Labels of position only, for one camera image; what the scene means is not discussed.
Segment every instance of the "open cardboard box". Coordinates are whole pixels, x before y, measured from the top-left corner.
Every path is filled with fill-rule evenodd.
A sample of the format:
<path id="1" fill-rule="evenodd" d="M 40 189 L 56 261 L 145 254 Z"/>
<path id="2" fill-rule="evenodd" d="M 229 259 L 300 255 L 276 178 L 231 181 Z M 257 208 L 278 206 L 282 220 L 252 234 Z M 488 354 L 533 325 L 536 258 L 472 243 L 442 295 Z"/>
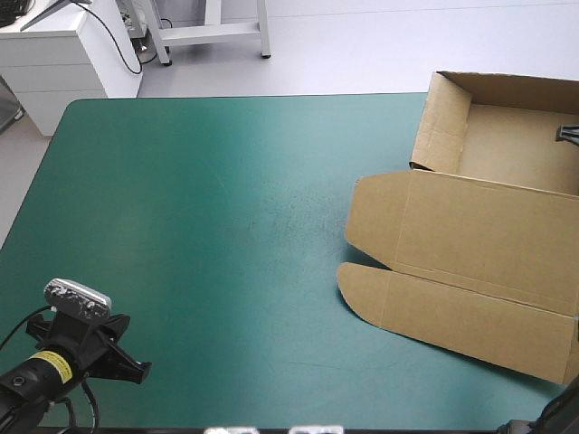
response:
<path id="1" fill-rule="evenodd" d="M 356 184 L 345 263 L 367 322 L 552 382 L 579 373 L 579 82 L 432 76 L 414 170 Z"/>

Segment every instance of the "floor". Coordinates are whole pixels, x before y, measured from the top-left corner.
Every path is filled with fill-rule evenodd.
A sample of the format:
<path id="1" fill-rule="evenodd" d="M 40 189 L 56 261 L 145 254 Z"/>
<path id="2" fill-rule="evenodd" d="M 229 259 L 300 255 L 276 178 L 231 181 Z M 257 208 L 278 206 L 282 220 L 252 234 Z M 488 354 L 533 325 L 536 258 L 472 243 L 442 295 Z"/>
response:
<path id="1" fill-rule="evenodd" d="M 204 0 L 158 0 L 174 25 L 198 24 Z M 179 47 L 145 67 L 139 97 L 426 91 L 439 70 L 579 79 L 579 1 L 270 0 L 273 56 L 258 42 Z M 255 16 L 223 0 L 223 20 Z M 49 138 L 29 118 L 0 136 L 0 245 Z"/>

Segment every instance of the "cardboard flap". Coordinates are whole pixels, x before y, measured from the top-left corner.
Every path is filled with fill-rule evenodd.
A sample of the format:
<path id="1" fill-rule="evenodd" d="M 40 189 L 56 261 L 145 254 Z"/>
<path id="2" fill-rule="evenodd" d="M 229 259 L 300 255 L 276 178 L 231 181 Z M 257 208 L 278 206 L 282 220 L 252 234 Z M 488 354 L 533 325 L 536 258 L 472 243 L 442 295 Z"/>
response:
<path id="1" fill-rule="evenodd" d="M 474 104 L 579 114 L 579 81 L 474 72 L 437 75 L 472 94 Z"/>
<path id="2" fill-rule="evenodd" d="M 414 143 L 411 165 L 456 174 L 467 130 L 470 94 L 433 74 L 422 120 Z"/>
<path id="3" fill-rule="evenodd" d="M 575 196 L 412 170 L 358 181 L 346 238 L 395 271 L 574 316 L 578 222 Z"/>
<path id="4" fill-rule="evenodd" d="M 576 329 L 569 316 L 351 263 L 340 266 L 337 278 L 348 305 L 374 326 L 553 382 L 566 380 Z"/>

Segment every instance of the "green table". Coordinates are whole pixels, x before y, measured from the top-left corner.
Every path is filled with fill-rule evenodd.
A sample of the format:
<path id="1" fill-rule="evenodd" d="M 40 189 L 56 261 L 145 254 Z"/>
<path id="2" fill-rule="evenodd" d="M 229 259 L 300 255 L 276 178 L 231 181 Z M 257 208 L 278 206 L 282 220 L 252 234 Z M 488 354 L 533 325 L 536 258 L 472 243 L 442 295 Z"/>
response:
<path id="1" fill-rule="evenodd" d="M 337 289 L 340 262 L 371 262 L 344 240 L 354 183 L 407 168 L 423 102 L 73 103 L 0 252 L 0 330 L 55 276 L 109 294 L 132 316 L 122 344 L 154 366 L 141 386 L 92 382 L 105 426 L 533 419 L 559 387 L 374 328 Z M 18 335 L 0 368 L 32 351 Z"/>

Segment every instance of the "white drawer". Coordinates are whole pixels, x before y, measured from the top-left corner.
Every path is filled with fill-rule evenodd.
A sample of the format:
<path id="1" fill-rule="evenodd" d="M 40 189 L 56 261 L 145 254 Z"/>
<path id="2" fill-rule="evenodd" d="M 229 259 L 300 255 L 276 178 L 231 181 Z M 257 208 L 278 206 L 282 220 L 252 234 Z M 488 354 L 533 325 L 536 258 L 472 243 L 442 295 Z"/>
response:
<path id="1" fill-rule="evenodd" d="M 0 66 L 90 63 L 77 36 L 0 39 Z"/>
<path id="2" fill-rule="evenodd" d="M 102 90 L 92 65 L 0 67 L 12 92 Z"/>
<path id="3" fill-rule="evenodd" d="M 52 136 L 66 107 L 77 99 L 100 99 L 107 95 L 103 90 L 25 92 L 16 97 L 24 106 L 43 136 Z"/>

